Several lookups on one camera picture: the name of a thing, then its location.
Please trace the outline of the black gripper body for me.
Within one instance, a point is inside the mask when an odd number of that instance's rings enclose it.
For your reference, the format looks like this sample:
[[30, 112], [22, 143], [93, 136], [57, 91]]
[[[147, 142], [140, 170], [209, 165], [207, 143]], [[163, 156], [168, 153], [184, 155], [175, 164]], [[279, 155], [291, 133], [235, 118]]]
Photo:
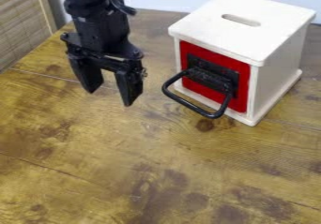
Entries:
[[74, 31], [61, 35], [74, 73], [143, 73], [143, 53], [129, 42], [128, 16], [116, 8], [69, 8]]

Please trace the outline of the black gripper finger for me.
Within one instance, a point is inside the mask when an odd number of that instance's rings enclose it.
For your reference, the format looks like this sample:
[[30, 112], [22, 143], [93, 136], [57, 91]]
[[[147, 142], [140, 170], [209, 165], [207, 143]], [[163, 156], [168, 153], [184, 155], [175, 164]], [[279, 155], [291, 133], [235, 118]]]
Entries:
[[147, 77], [145, 70], [141, 68], [117, 71], [113, 76], [123, 104], [129, 106], [143, 93], [143, 80]]
[[93, 93], [104, 82], [98, 60], [68, 54], [72, 72], [88, 93]]

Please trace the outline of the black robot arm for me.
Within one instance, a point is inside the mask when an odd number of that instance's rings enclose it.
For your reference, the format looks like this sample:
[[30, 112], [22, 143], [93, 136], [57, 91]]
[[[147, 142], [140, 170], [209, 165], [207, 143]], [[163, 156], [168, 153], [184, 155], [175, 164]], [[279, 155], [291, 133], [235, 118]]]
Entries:
[[60, 39], [66, 45], [72, 72], [88, 93], [104, 83], [102, 70], [113, 73], [123, 104], [129, 106], [143, 93], [143, 53], [129, 43], [128, 16], [136, 10], [124, 0], [65, 0], [74, 25]]

